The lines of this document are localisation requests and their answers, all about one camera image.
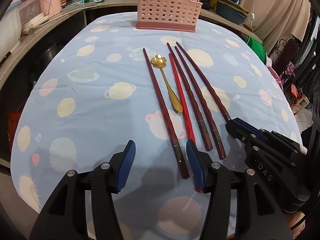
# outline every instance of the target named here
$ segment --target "spoon handle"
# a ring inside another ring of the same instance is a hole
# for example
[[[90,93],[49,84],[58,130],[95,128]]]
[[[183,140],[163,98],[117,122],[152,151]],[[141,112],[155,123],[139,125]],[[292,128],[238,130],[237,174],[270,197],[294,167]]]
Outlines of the spoon handle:
[[[180,100],[177,98],[176,94],[173,92],[172,88],[170,87],[162,68],[160,68],[160,71],[161,71],[161,74],[163,76],[164,83],[167,86],[167,89],[168,89],[168,92],[169,92],[170,101],[172,103],[173,108],[177,112],[182,113],[183,112],[183,108],[182,108],[182,104],[180,103]]]

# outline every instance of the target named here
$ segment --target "pink utensil holder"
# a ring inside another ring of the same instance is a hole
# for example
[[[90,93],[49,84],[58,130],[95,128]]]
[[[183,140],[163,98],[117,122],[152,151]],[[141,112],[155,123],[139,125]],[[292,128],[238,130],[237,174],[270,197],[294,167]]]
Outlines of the pink utensil holder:
[[[138,0],[137,29],[195,32],[199,0]]]

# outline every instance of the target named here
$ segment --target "light blue tablecloth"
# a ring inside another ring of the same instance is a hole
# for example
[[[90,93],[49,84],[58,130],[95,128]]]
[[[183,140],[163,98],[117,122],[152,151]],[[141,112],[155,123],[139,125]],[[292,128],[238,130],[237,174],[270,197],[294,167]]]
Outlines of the light blue tablecloth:
[[[168,58],[166,43],[179,41],[216,88],[232,118],[278,131],[299,143],[300,133],[272,75],[238,36],[202,20],[196,33],[137,30],[136,18],[136,13],[121,13],[95,20],[49,64],[18,125],[12,179],[22,199],[40,212],[66,171],[91,171],[123,151],[131,139],[136,143],[136,157],[125,188],[113,195],[125,239],[198,239],[209,195],[196,193],[192,178],[180,177],[142,48],[147,48],[149,57],[161,54]],[[226,149],[228,156],[222,163],[244,171],[242,144],[227,134],[215,103],[193,68],[191,71]],[[161,73],[154,72],[184,151],[187,139],[182,115],[172,110]],[[164,72],[177,91],[170,64]],[[185,96],[197,146],[204,151]],[[209,154],[219,161],[215,149]],[[92,237],[90,206],[88,195]],[[230,232],[235,213],[233,201]]]

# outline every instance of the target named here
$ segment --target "red chopstick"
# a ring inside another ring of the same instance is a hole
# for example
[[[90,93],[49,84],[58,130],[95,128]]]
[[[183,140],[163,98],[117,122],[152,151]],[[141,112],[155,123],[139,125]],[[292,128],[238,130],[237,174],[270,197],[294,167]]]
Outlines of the red chopstick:
[[[203,95],[202,95],[201,90],[200,90],[200,87],[198,86],[195,77],[193,76],[190,68],[188,67],[188,64],[184,60],[184,58],[181,55],[180,51],[178,50],[177,46],[175,46],[174,48],[176,49],[176,51],[177,51],[177,53],[179,55],[179,58],[180,58],[184,68],[186,69],[186,71],[188,73],[188,76],[189,76],[189,78],[191,80],[191,83],[192,83],[194,89],[196,90],[196,94],[198,95],[198,98],[199,98],[200,103],[202,105],[202,109],[204,110],[204,114],[205,114],[205,116],[207,118],[207,121],[208,121],[208,124],[209,124],[209,128],[210,128],[210,131],[212,133],[214,142],[216,144],[218,156],[219,156],[220,160],[223,160],[223,159],[225,159],[227,157],[226,156],[226,152],[224,150],[224,147],[223,147],[223,144],[222,144],[222,141],[221,141],[221,137],[220,137],[218,128],[216,126],[216,123],[214,122],[214,120],[212,118],[212,115],[211,115],[211,112],[210,112],[210,110],[209,110],[209,108],[207,106],[207,102],[204,100]]]
[[[197,64],[193,61],[193,59],[189,56],[189,54],[184,50],[184,48],[177,42],[176,43],[178,45],[178,47],[180,48],[180,50],[183,52],[183,54],[187,57],[187,59],[190,61],[191,65],[194,67],[194,69],[196,70],[196,72],[198,73],[198,75],[200,76],[200,78],[202,79],[203,83],[205,84],[205,86],[207,87],[209,93],[211,94],[211,96],[213,97],[213,100],[215,101],[215,103],[217,104],[223,118],[227,121],[231,120],[231,117],[228,113],[228,111],[226,110],[226,108],[224,107],[224,105],[222,104],[220,98],[218,97],[218,95],[216,94],[216,92],[214,91],[213,87],[210,85],[209,81],[207,80],[207,78],[204,76],[204,74],[202,73],[202,71],[200,70],[200,68],[197,66]]]
[[[174,54],[173,50],[171,49],[169,43],[167,43],[167,46],[169,48],[169,51],[171,52],[171,55],[173,57],[173,60],[174,60],[174,63],[176,65],[176,67],[178,68],[178,71],[180,73],[180,76],[182,78],[182,81],[183,81],[183,84],[186,88],[186,91],[187,91],[187,94],[188,94],[188,97],[189,97],[189,100],[190,100],[190,103],[191,103],[191,106],[192,106],[192,109],[193,109],[193,112],[195,113],[195,116],[196,116],[196,120],[198,122],[198,125],[199,125],[199,129],[200,129],[200,133],[201,133],[201,136],[202,136],[202,140],[203,140],[203,143],[204,143],[204,147],[205,147],[205,150],[206,151],[210,151],[212,150],[212,143],[211,143],[211,140],[210,140],[210,136],[209,136],[209,133],[208,133],[208,129],[207,129],[207,126],[205,125],[205,122],[203,120],[203,117],[202,117],[202,114],[199,110],[199,106],[198,106],[198,103],[195,99],[195,96],[193,95],[193,92],[190,88],[190,85],[188,83],[188,80],[180,66],[180,63],[179,61],[177,60],[177,57],[176,55]]]
[[[193,140],[193,142],[196,144],[196,139],[195,139],[195,135],[193,133],[192,124],[191,124],[191,120],[190,120],[190,116],[189,116],[189,111],[188,111],[186,99],[185,99],[184,94],[183,94],[183,90],[182,90],[182,87],[181,87],[179,75],[178,75],[176,66],[174,64],[174,60],[173,60],[173,57],[172,57],[171,53],[169,53],[169,58],[170,58],[171,67],[172,67],[173,74],[174,74],[174,79],[176,81],[176,85],[177,85],[177,88],[178,88],[179,98],[180,98],[180,101],[181,101],[181,104],[182,104],[182,108],[183,108],[183,119],[184,119],[184,123],[185,123],[185,126],[186,126],[188,139]]]
[[[148,66],[148,70],[149,70],[149,73],[150,73],[150,76],[151,76],[153,87],[155,88],[155,91],[156,91],[156,96],[157,96],[157,99],[158,99],[158,102],[159,102],[159,105],[160,105],[160,108],[161,108],[161,113],[162,113],[162,116],[164,118],[165,126],[167,127],[168,135],[169,135],[169,138],[170,138],[170,142],[171,142],[171,145],[172,145],[172,149],[173,149],[174,155],[175,155],[177,163],[178,163],[178,167],[180,169],[181,176],[182,176],[183,179],[187,179],[187,178],[190,177],[189,176],[189,172],[188,172],[188,168],[187,168],[186,162],[184,160],[184,157],[183,157],[183,154],[182,154],[182,151],[181,151],[181,147],[180,147],[177,135],[176,135],[176,133],[174,131],[174,128],[173,128],[173,125],[172,125],[172,122],[171,122],[171,119],[170,119],[170,116],[169,116],[169,113],[168,113],[168,109],[165,106],[165,102],[164,102],[163,96],[161,94],[161,90],[160,90],[159,84],[157,82],[155,73],[153,72],[150,60],[148,58],[148,54],[147,54],[145,49],[143,49],[143,54],[144,54],[144,57],[145,57],[146,62],[147,62],[147,66]]]

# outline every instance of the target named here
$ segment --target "golden spoon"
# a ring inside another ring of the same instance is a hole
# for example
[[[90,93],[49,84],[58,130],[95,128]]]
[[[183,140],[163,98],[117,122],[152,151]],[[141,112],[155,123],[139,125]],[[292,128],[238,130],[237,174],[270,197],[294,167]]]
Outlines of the golden spoon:
[[[173,108],[179,112],[182,113],[183,108],[182,108],[182,104],[180,103],[180,100],[177,98],[176,94],[173,92],[172,88],[170,87],[167,78],[165,77],[165,74],[163,72],[163,68],[166,66],[166,58],[165,57],[161,57],[161,55],[156,55],[155,57],[153,57],[151,59],[151,63],[158,69],[160,69],[161,74],[163,76],[164,79],[164,83],[167,86],[168,92],[169,92],[169,97],[170,97],[170,101],[172,103]]]

